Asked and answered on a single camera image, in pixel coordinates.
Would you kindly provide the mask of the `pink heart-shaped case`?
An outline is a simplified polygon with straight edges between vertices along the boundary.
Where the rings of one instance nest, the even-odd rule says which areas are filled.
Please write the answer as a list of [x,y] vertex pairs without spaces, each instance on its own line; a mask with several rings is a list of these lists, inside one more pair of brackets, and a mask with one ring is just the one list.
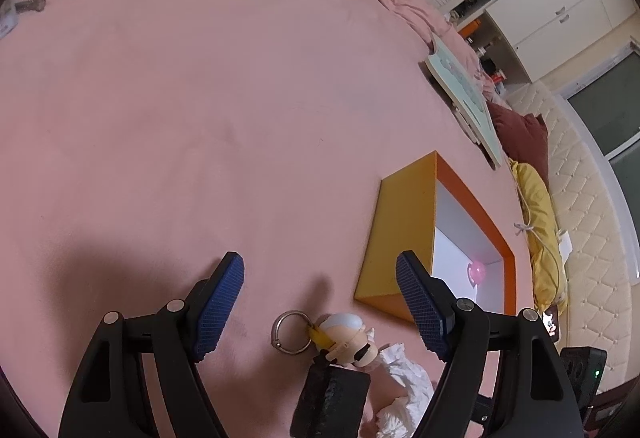
[[486,265],[479,261],[470,262],[468,265],[468,278],[473,286],[482,284],[486,279]]

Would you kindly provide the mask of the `cartoon figure keychain with ring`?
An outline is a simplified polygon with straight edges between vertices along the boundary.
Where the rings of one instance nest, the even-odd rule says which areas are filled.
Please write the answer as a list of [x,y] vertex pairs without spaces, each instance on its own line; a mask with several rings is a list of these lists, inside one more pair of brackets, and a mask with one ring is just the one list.
[[[298,317],[305,323],[304,344],[297,349],[285,346],[280,337],[280,329],[290,317]],[[322,322],[314,323],[304,311],[288,310],[274,320],[270,340],[274,349],[288,356],[297,356],[314,347],[326,361],[336,366],[364,369],[378,358],[373,330],[368,330],[361,317],[354,313],[334,313]]]

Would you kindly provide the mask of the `white tissue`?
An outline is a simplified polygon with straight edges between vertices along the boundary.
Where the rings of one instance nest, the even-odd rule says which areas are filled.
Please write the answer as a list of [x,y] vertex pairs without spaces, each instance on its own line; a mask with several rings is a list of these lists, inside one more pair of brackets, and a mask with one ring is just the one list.
[[411,437],[435,388],[423,366],[407,357],[402,343],[386,346],[374,362],[371,403],[377,437]]

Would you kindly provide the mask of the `orange cardboard box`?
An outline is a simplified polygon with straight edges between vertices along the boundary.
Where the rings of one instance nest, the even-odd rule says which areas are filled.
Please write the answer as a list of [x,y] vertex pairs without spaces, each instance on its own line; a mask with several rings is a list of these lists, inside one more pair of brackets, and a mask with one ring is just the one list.
[[[396,282],[396,259],[413,250],[425,270],[454,296],[489,312],[516,314],[513,251],[486,210],[442,156],[432,152],[381,181],[354,298],[410,321]],[[486,265],[473,286],[472,261]]]

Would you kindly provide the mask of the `yellow pillow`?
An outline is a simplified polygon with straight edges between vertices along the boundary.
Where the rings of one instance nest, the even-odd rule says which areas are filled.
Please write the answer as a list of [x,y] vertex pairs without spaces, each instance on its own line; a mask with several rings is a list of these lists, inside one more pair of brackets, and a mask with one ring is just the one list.
[[509,166],[521,202],[518,231],[527,239],[535,306],[539,312],[555,307],[562,315],[568,306],[568,281],[548,187],[530,164],[509,159]]

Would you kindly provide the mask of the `cream tufted headboard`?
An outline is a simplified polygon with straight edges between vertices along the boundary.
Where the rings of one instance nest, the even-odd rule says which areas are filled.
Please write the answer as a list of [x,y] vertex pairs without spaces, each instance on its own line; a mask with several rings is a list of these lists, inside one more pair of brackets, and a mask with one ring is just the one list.
[[600,389],[629,380],[632,303],[626,249],[610,193],[592,150],[541,82],[509,95],[521,115],[541,116],[548,128],[549,190],[559,228],[573,250],[565,265],[568,307],[560,344],[608,353]]

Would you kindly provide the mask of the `maroon pillow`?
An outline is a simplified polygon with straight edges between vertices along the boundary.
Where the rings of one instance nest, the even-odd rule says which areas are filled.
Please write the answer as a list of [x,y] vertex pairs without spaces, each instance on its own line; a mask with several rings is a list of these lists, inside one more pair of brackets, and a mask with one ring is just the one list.
[[514,161],[530,164],[549,185],[548,128],[544,118],[520,115],[494,103],[488,103],[488,109],[504,153]]

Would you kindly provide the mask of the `mint green lap desk board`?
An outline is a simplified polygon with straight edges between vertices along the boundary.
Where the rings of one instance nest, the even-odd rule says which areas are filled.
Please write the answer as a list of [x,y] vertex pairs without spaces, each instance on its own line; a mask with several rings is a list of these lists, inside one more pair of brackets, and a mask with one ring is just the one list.
[[432,45],[432,53],[424,60],[428,75],[450,101],[462,130],[497,169],[503,163],[503,153],[482,90],[442,40],[434,37]]

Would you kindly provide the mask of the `white cabinet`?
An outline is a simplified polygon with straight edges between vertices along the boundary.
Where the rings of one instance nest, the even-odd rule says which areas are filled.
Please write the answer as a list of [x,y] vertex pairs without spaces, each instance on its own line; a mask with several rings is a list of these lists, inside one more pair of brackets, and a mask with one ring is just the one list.
[[530,81],[548,75],[637,11],[634,0],[491,0],[485,8]]

